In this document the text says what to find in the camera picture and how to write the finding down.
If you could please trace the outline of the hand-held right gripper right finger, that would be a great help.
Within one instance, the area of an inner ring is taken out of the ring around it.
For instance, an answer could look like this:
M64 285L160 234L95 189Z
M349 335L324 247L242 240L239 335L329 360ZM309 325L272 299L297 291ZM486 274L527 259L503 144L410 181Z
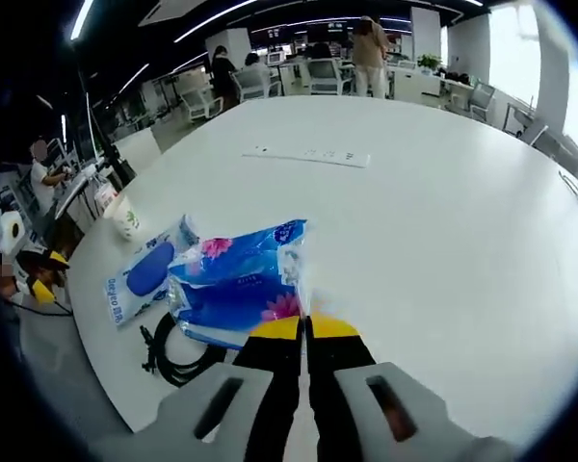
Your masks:
M305 321L309 400L321 461L449 461L441 398L390 362L378 363L350 324Z

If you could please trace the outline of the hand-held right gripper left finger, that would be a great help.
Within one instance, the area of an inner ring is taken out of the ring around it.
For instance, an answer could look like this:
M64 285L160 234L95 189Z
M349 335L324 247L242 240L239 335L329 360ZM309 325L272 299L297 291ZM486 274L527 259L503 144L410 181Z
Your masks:
M153 369L170 385L181 388L224 361L227 349L209 345L194 362L178 364L166 353L176 327L171 316L159 321L153 335ZM246 461L281 461L300 397L302 319L299 316L264 321L251 331L232 364L269 372L270 384L257 406L246 446Z

